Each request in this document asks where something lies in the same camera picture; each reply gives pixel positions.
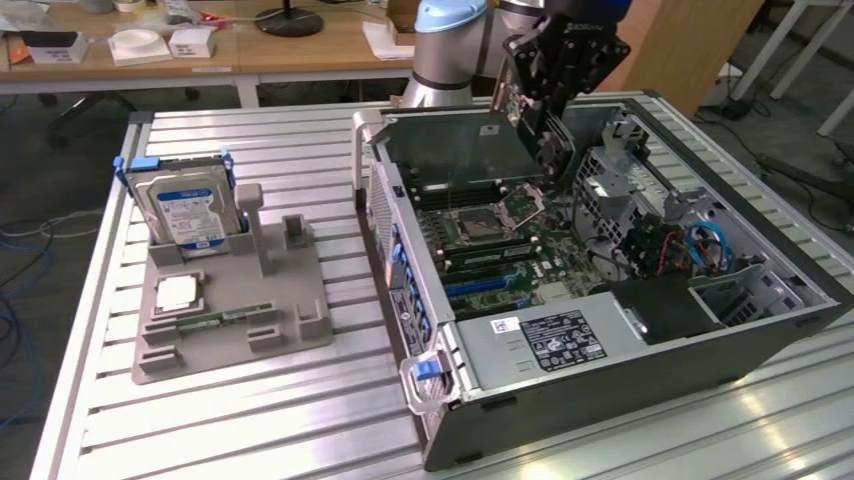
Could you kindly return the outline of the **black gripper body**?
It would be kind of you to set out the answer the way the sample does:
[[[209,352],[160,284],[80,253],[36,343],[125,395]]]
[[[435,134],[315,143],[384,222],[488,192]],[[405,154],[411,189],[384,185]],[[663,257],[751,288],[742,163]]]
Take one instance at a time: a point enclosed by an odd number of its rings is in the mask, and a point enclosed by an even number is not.
[[[544,0],[536,38],[557,41],[569,32],[581,31],[603,34],[611,39],[624,17],[625,0]]]

